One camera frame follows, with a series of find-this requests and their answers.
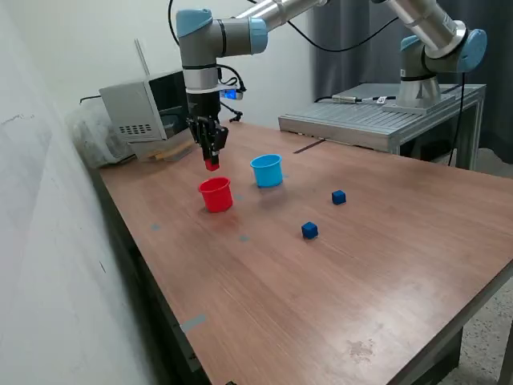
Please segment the metal table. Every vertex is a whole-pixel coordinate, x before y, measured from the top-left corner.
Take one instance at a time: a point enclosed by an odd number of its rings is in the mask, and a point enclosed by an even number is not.
[[[453,84],[440,87],[444,95],[453,95],[454,99],[439,109],[429,111],[426,115],[383,111],[383,105],[376,103],[351,104],[323,101],[280,116],[280,129],[399,154],[402,144],[458,114],[461,88]],[[374,96],[395,96],[398,93],[399,84],[366,83],[338,95],[364,99]],[[463,121],[459,135],[456,160],[459,168],[475,169],[485,93],[486,85],[467,84],[465,86],[463,110],[473,107],[474,113],[471,115],[471,122]]]

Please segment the small blue block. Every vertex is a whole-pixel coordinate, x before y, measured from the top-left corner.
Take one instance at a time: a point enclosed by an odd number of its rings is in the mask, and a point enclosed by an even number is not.
[[[302,225],[301,230],[303,231],[303,237],[306,239],[314,239],[319,235],[317,226],[312,222],[308,222]]]
[[[346,203],[345,192],[342,190],[335,191],[331,194],[331,200],[334,205],[343,205]]]

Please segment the table leg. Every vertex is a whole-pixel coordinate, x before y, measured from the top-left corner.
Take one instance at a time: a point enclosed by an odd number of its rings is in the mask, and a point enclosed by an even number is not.
[[[459,366],[462,340],[463,329],[461,329],[437,357],[434,358],[433,366],[412,385],[432,385],[445,379],[449,373]]]
[[[458,156],[456,158],[456,167],[458,168],[475,170],[481,136],[481,124],[483,122],[483,108],[483,101],[475,105],[475,115],[472,124],[468,121],[469,116],[467,114],[471,110],[463,113],[458,141]]]
[[[510,337],[507,341],[499,385],[513,385],[513,323],[511,324]]]

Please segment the silver arm segment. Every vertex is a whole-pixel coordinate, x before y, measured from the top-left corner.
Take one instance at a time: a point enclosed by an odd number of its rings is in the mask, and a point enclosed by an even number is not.
[[[436,0],[387,0],[386,5],[422,40],[432,59],[450,54],[467,33],[465,23],[450,18]]]
[[[270,32],[313,6],[324,6],[328,0],[263,0],[235,18],[261,18]]]

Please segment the black cable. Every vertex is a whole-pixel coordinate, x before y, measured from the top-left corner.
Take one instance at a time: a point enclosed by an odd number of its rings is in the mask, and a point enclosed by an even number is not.
[[[96,95],[96,96],[86,96],[85,98],[81,98],[80,100],[80,103],[79,104],[82,104],[82,102],[84,100],[89,100],[89,99],[98,99],[98,98],[101,98],[102,96],[101,95]]]
[[[235,76],[231,77],[227,81],[220,80],[219,83],[224,84],[225,86],[235,86],[237,84],[238,80]]]
[[[178,38],[176,37],[176,34],[175,34],[175,29],[173,28],[173,23],[171,21],[171,8],[173,6],[173,0],[169,0],[169,5],[168,5],[168,23],[169,23],[169,29],[171,30],[171,34],[173,35],[173,38],[175,39],[175,43],[176,45],[179,47],[180,46],[180,43],[178,43]]]
[[[314,103],[319,103],[321,100],[327,100],[327,99],[331,99],[331,96],[322,96],[320,98],[317,98],[317,99],[315,99]]]
[[[462,123],[462,114],[463,114],[463,99],[465,99],[465,72],[462,74],[462,98],[459,101],[459,114],[458,114],[458,122],[456,124],[456,133],[454,134],[454,139],[452,141],[452,149],[450,150],[449,164],[452,162],[452,157],[454,155],[454,149],[456,148],[456,144],[458,142],[459,128]]]
[[[240,118],[242,118],[242,115],[243,113],[241,111],[237,111],[233,108],[231,108],[230,106],[228,106],[227,104],[223,103],[223,102],[220,102],[221,103],[221,106],[223,106],[224,108],[226,108],[228,111],[230,111],[231,113],[235,114],[235,117],[234,118],[231,118],[229,120],[229,122],[240,122]]]
[[[257,2],[255,0],[247,0],[248,2],[251,2],[252,4],[257,4]],[[306,36],[306,34],[300,30],[299,28],[297,28],[297,26],[295,24],[293,24],[292,22],[287,22],[294,30],[296,30],[296,32],[298,34],[300,34],[304,39],[306,39],[306,41],[310,44],[312,44],[314,47],[318,48],[319,50],[321,51],[325,51],[325,52],[335,52],[335,53],[340,53],[340,52],[347,52],[347,51],[350,51],[350,50],[353,50],[354,48],[357,48],[359,46],[362,46],[363,44],[367,43],[369,40],[371,40],[372,38],[374,38],[376,35],[378,35],[379,33],[381,33],[385,28],[387,28],[390,24],[392,24],[393,22],[396,22],[398,21],[399,18],[393,18],[392,20],[390,20],[387,24],[385,24],[384,26],[382,26],[379,30],[377,30],[376,32],[374,32],[371,36],[369,36],[368,38],[366,38],[365,40],[362,40],[361,42],[359,42],[358,44],[355,44],[351,47],[347,47],[347,48],[341,48],[340,50],[333,50],[333,49],[330,49],[330,48],[325,48],[325,47],[321,47],[319,46],[317,43],[315,43],[311,38],[309,38],[308,36]]]
[[[239,80],[239,91],[240,91],[240,92],[246,92],[246,91],[247,91],[246,87],[244,86],[244,82],[242,81],[242,78],[240,77],[239,73],[238,73],[235,69],[233,69],[233,68],[231,68],[230,66],[227,66],[227,65],[225,65],[225,64],[217,64],[217,66],[218,66],[219,68],[224,68],[224,69],[226,69],[226,70],[229,70],[229,71],[233,72],[233,74],[234,74],[234,75],[237,77],[237,79]]]

